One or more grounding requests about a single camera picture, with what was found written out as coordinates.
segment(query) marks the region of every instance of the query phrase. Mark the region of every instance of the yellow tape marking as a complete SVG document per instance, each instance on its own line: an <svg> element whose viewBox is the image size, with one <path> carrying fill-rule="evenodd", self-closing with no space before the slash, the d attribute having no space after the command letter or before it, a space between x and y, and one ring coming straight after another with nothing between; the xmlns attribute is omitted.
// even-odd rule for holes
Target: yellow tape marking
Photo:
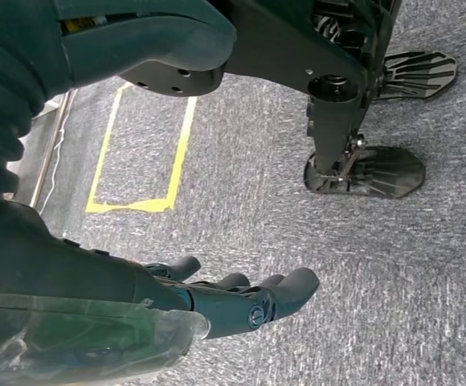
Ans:
<svg viewBox="0 0 466 386"><path fill-rule="evenodd" d="M170 175L169 189L167 190L167 196L165 198L145 199L125 205L111 205L108 203L95 202L95 194L97 191L99 180L101 177L101 172L103 170L103 166L104 165L104 160L106 156L106 153L109 151L109 145L110 142L110 137L112 135L112 129L113 128L113 124L117 117L117 111L120 106L120 102L122 98L124 91L131 86L132 84L131 83L126 83L117 89L115 98L113 101L112 113L110 114L110 119L108 121L106 132L104 134L104 139L103 140L101 152L99 154L99 159L97 160L97 165L95 170L94 180L92 181L92 186L91 187L90 194L88 195L88 202L87 203L87 207L85 210L87 213L105 213L106 211L114 211L119 209L161 213L167 209L173 210L176 205L176 197L178 195L178 189L179 187L179 183L181 182L183 162L185 161L185 155L186 154L186 150L188 148L188 141L190 138L190 131L192 123L194 120L195 106L198 102L198 98L195 96L192 96L188 99L188 104L186 107L186 111L185 112L185 118L183 118L182 131L179 134L178 148L176 150L176 157L174 159L174 163L173 164L173 171Z"/></svg>

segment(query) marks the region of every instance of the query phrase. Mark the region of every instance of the transparent plastic cover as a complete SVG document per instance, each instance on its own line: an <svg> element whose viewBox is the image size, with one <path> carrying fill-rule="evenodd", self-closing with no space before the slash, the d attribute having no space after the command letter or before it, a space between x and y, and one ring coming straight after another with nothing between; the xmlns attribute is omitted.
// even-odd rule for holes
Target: transparent plastic cover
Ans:
<svg viewBox="0 0 466 386"><path fill-rule="evenodd" d="M0 386L152 380L209 330L202 315L0 294Z"/></svg>

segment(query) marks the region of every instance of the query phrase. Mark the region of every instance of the metal pole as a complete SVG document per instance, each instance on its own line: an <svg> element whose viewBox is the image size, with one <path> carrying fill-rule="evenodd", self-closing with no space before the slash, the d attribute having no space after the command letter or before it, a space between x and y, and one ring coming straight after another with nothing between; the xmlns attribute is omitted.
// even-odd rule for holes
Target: metal pole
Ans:
<svg viewBox="0 0 466 386"><path fill-rule="evenodd" d="M61 126L63 124L63 119L67 114L67 107L69 106L70 98L72 97L72 94L73 90L63 94L60 103L60 107L57 111L57 116L54 120L53 131L51 132L51 136L49 138L48 147L45 149L45 153L42 159L42 164L40 166L40 172L39 172L39 177L36 179L35 190L33 192L31 201L30 202L30 206L33 209L36 209L36 205L39 204L40 193L42 191L42 187L45 181L45 176L48 174L49 164L51 163L54 147L56 146L57 138L60 133Z"/></svg>

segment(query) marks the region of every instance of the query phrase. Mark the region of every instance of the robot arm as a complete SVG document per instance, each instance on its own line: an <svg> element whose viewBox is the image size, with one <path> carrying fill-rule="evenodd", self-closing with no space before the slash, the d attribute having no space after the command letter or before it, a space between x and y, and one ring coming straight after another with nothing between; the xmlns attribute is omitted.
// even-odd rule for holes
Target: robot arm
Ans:
<svg viewBox="0 0 466 386"><path fill-rule="evenodd" d="M17 184L7 162L22 157L17 139L45 101L149 60L212 70L227 61L235 39L229 21L205 0L0 1L0 294L149 298L154 309L201 313L211 325L209 338L254 331L308 302L318 287L308 269L255 287L243 275L186 285L198 263L146 267L84 250L53 237L31 208L2 198Z"/></svg>

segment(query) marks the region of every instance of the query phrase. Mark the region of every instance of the bolt hole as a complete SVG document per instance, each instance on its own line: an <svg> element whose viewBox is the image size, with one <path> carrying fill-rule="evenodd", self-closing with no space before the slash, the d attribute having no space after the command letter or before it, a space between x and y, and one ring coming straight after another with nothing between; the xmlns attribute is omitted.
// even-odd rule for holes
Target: bolt hole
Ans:
<svg viewBox="0 0 466 386"><path fill-rule="evenodd" d="M187 70L178 70L178 73L181 76L183 76L185 78L189 78L191 74L189 71Z"/></svg>
<svg viewBox="0 0 466 386"><path fill-rule="evenodd" d="M319 100L334 103L353 101L359 95L356 84L337 75L315 78L308 84L308 92Z"/></svg>

